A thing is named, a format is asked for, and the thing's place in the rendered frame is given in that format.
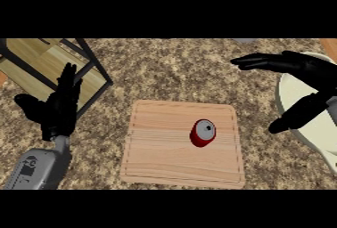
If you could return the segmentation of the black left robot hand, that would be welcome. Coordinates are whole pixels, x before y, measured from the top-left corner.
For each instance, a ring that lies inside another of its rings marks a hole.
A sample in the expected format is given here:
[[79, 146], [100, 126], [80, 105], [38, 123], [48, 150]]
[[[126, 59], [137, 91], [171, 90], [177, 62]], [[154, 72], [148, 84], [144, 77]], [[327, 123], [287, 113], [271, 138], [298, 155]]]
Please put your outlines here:
[[66, 65], [58, 87], [48, 100], [41, 101], [30, 94], [18, 94], [15, 102], [29, 120], [42, 125], [42, 139], [51, 142], [57, 136], [72, 136], [78, 124], [79, 95], [82, 82], [76, 80], [78, 65]]

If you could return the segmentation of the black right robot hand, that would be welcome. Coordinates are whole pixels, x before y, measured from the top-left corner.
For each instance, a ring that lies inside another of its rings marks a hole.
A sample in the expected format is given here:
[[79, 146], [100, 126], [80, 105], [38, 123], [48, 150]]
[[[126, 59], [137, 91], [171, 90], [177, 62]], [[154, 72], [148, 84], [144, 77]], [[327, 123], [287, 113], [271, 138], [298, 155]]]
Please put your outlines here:
[[231, 63], [242, 70], [264, 69], [289, 73], [318, 90], [301, 98], [283, 116], [274, 120], [270, 132], [279, 134], [290, 129], [302, 128], [330, 108], [329, 100], [337, 96], [337, 65], [295, 51], [283, 51], [281, 54], [252, 53], [234, 58]]

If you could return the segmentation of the white pot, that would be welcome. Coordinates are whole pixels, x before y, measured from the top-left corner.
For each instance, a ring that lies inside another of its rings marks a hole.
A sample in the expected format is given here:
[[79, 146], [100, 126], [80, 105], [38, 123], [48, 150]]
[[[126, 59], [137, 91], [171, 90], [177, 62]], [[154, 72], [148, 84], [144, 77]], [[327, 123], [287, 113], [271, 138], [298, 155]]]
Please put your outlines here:
[[[296, 102], [317, 93], [302, 80], [283, 73], [276, 88], [276, 101], [280, 114], [284, 114]], [[324, 110], [318, 116], [292, 133], [302, 143], [323, 156], [332, 172], [337, 175], [337, 97], [332, 98], [333, 111]]]

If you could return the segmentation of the pale wooden cutting board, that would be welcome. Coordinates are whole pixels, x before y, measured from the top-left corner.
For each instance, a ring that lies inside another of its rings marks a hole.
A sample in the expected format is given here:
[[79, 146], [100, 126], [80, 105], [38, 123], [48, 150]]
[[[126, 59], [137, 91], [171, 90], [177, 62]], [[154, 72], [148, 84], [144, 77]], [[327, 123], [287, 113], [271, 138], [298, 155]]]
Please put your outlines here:
[[[216, 126], [215, 140], [205, 147], [190, 140], [200, 119]], [[132, 183], [243, 188], [246, 171], [236, 108], [225, 104], [137, 101], [120, 176]]]

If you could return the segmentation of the red can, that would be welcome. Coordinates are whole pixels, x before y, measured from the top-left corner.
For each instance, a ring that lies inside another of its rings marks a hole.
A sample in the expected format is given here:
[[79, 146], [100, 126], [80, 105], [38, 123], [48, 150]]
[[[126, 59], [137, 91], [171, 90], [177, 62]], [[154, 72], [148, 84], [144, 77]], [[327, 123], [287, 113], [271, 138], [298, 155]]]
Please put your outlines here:
[[208, 146], [216, 137], [216, 126], [208, 119], [200, 119], [191, 129], [190, 140], [197, 147]]

